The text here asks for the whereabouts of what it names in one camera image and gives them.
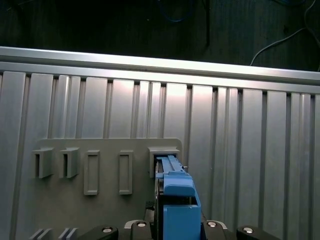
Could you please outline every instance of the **screw head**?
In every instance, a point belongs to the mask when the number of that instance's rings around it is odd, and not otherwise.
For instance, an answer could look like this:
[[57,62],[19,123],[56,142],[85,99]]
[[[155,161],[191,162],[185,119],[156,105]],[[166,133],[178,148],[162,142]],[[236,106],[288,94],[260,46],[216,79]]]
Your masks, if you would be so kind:
[[102,229],[102,232],[104,232],[104,233],[111,233],[112,232],[112,228],[111,227],[105,227],[105,228],[103,228]]
[[138,223],[138,227],[141,227],[141,228],[142,228],[142,227],[145,227],[145,226],[146,226],[146,224],[145,224],[144,222],[139,222],[139,223]]
[[216,224],[214,221],[209,221],[209,222],[207,223],[207,225],[208,225],[209,227],[211,227],[211,228],[214,228],[214,227],[217,226],[217,224]]
[[252,234],[254,232],[254,230],[250,227],[245,227],[243,231],[245,231],[247,234]]

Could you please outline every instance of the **robotic arm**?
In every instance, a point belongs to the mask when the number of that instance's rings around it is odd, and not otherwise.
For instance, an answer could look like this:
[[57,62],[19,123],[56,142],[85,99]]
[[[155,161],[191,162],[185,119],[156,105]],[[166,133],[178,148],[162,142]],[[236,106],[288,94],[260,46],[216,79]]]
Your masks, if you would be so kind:
[[206,220],[193,179],[174,155],[157,157],[154,172],[154,203],[147,203],[144,220],[127,222],[122,230],[97,226],[78,240],[279,240],[257,227],[233,233]]

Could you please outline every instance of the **gray mounting plate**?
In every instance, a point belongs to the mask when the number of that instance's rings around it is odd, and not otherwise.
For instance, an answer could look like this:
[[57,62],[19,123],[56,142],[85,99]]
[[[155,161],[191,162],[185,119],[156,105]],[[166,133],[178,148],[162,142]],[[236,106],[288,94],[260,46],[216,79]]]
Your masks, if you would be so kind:
[[[65,228],[78,228],[82,235],[99,225],[123,228],[130,220],[143,219],[146,201],[153,201],[155,195],[149,173],[151,150],[182,152],[182,144],[175,138],[43,139],[32,154],[51,148],[48,164],[52,174],[37,178],[35,169],[30,169],[30,178],[35,178],[34,232],[50,228],[53,239]],[[71,161],[68,149],[77,149],[72,164],[65,162],[66,158]],[[70,177],[70,172],[77,174]]]

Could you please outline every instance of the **rectangular bracket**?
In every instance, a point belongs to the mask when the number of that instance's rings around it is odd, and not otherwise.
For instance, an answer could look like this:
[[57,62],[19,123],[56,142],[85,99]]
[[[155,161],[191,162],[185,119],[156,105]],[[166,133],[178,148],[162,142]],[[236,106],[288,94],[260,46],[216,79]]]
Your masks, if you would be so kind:
[[67,148],[60,151],[60,178],[70,179],[78,174],[79,148]]
[[119,153],[119,194],[130,195],[133,188],[133,151]]
[[58,240],[76,240],[78,228],[66,228],[59,236]]
[[41,148],[32,151],[33,177],[43,179],[53,174],[52,158],[53,148]]
[[29,240],[53,240],[52,229],[39,229]]
[[180,151],[176,147],[148,147],[149,149],[149,176],[155,177],[155,157],[173,155],[181,161]]
[[98,195],[99,194],[99,161],[100,151],[89,150],[85,153],[84,173],[83,173],[83,194]]

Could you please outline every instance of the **reflective metal surface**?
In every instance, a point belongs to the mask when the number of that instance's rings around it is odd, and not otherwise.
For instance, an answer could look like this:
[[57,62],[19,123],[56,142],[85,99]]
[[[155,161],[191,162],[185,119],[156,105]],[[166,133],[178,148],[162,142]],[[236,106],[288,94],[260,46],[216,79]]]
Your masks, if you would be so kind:
[[320,238],[320,73],[1,47],[0,61],[1,239],[36,231],[38,140],[146,137],[181,140],[208,219]]

